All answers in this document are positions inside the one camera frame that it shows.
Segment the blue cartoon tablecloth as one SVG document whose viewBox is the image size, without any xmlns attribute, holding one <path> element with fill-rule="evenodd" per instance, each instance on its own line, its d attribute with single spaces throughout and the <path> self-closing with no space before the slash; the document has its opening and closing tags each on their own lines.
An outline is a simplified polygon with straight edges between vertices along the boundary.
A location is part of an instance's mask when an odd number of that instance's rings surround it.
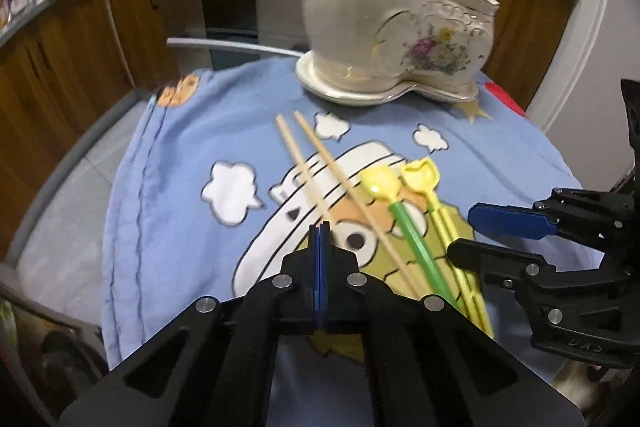
<svg viewBox="0 0 640 427">
<path fill-rule="evenodd" d="M 436 164 L 440 201 L 463 236 L 478 202 L 528 207 L 578 181 L 537 126 L 506 104 L 495 83 L 476 80 L 477 100 L 443 106 L 405 95 L 350 108 L 315 98 L 290 58 L 201 69 L 152 98 L 120 163 L 103 237 L 102 333 L 117 366 L 190 303 L 244 295 L 305 246 L 320 211 L 280 135 L 281 114 L 335 221 L 338 245 L 360 269 L 399 294 L 407 285 L 368 222 L 326 168 L 294 118 L 352 181 L 375 164 Z M 384 202 L 369 209 L 409 268 L 412 251 Z"/>
</svg>

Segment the yellow plastic fork spoon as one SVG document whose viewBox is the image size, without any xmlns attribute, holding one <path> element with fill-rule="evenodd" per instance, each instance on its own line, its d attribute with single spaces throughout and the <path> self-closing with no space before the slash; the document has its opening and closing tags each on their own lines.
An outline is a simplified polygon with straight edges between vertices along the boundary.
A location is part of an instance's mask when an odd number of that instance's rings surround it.
<svg viewBox="0 0 640 427">
<path fill-rule="evenodd" d="M 436 187 L 440 181 L 436 164 L 428 157 L 410 161 L 400 168 L 400 176 L 406 187 L 426 198 L 428 214 L 432 217 L 442 248 L 444 251 L 448 251 L 450 244 L 460 239 L 461 235 L 452 221 L 450 213 L 436 194 Z M 487 336 L 494 337 L 494 329 L 477 277 L 471 272 L 456 268 L 454 265 L 451 265 L 451 270 L 454 273 L 466 315 Z"/>
</svg>

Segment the wooden chopstick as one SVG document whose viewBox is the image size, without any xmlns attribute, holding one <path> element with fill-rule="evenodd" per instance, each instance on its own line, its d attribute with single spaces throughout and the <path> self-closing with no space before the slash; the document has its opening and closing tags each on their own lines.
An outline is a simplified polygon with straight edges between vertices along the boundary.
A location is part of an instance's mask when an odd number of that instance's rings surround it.
<svg viewBox="0 0 640 427">
<path fill-rule="evenodd" d="M 340 182 L 341 187 L 344 188 L 349 198 L 358 208 L 360 215 L 364 220 L 368 222 L 368 225 L 370 225 L 374 234 L 385 248 L 388 257 L 392 259 L 394 265 L 396 265 L 396 268 L 404 278 L 407 286 L 410 288 L 411 294 L 416 298 L 423 297 L 426 294 L 425 285 L 411 273 L 406 265 L 406 262 L 401 259 L 397 249 L 393 246 L 392 243 L 390 243 L 390 240 L 386 237 L 385 232 L 378 225 L 378 222 L 376 222 L 375 217 L 373 216 L 373 213 L 371 212 L 369 207 L 364 205 L 364 200 L 358 195 L 354 184 L 352 184 L 352 181 L 349 180 L 349 177 L 346 176 L 343 169 L 339 165 L 337 165 L 337 162 L 330 154 L 330 152 L 314 135 L 314 130 L 311 129 L 304 115 L 300 113 L 299 110 L 296 110 L 294 112 L 294 118 L 297 121 L 297 124 L 299 124 L 299 127 L 301 127 L 303 129 L 303 132 L 305 132 L 307 139 L 316 148 L 317 152 L 326 163 L 326 167 L 328 167 L 332 172 L 334 178 L 337 179 L 338 182 Z"/>
<path fill-rule="evenodd" d="M 303 158 L 302 152 L 292 135 L 290 127 L 288 127 L 288 124 L 281 114 L 279 114 L 274 121 L 276 122 L 280 135 L 288 149 L 288 153 L 290 153 L 294 159 L 295 164 L 304 179 L 306 192 L 321 213 L 322 221 L 328 222 L 331 227 L 334 227 L 335 221 L 331 215 L 330 208 L 326 205 L 326 201 L 324 200 L 323 194 L 316 181 L 314 181 L 314 177 L 311 176 L 310 170 L 306 164 L 306 159 Z"/>
</svg>

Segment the cream floral ceramic utensil holder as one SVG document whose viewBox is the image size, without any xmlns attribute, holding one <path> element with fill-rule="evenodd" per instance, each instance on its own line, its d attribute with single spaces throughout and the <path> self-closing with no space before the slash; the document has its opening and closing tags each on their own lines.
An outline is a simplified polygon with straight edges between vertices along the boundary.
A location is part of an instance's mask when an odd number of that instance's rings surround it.
<svg viewBox="0 0 640 427">
<path fill-rule="evenodd" d="M 302 0 L 310 49 L 295 72 L 309 92 L 348 106 L 414 92 L 477 99 L 494 44 L 497 0 Z"/>
</svg>

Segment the green handled yellow spoon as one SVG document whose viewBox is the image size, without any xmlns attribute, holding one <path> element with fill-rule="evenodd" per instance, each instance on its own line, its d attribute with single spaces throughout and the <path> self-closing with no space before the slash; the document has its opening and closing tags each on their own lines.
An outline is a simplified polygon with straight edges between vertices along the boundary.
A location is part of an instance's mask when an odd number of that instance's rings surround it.
<svg viewBox="0 0 640 427">
<path fill-rule="evenodd" d="M 419 230 L 399 198 L 402 185 L 395 171 L 390 166 L 379 165 L 361 170 L 359 176 L 363 190 L 366 190 L 372 198 L 387 202 L 387 209 L 394 217 L 398 229 L 409 244 L 434 293 L 450 305 L 455 305 L 456 298 L 450 291 L 430 248 L 423 242 Z"/>
</svg>

